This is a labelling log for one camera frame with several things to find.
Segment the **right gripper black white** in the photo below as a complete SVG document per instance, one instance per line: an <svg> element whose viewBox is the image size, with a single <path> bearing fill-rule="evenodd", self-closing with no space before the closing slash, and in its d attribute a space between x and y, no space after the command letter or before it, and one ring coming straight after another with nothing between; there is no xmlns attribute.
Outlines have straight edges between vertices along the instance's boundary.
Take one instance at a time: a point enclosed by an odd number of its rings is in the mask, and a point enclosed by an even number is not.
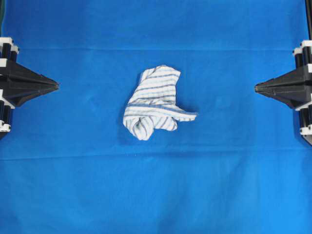
<svg viewBox="0 0 312 234"><path fill-rule="evenodd" d="M301 137L312 145L312 41L304 40L293 51L296 69L257 84L255 92L285 103L299 114ZM303 85L303 88L276 88Z"/></svg>

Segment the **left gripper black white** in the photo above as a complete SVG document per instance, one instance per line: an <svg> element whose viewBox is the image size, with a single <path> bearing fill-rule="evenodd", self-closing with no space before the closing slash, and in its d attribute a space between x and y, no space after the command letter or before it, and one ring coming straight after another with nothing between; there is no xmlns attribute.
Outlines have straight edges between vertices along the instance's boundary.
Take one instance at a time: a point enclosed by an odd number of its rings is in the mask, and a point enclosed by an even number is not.
<svg viewBox="0 0 312 234"><path fill-rule="evenodd" d="M43 83L37 89L6 88L0 85L0 138L3 139L10 131L13 110L25 102L46 95L59 89L56 81L37 74L16 63L20 49L11 37L0 38L0 74L9 78L31 83Z"/></svg>

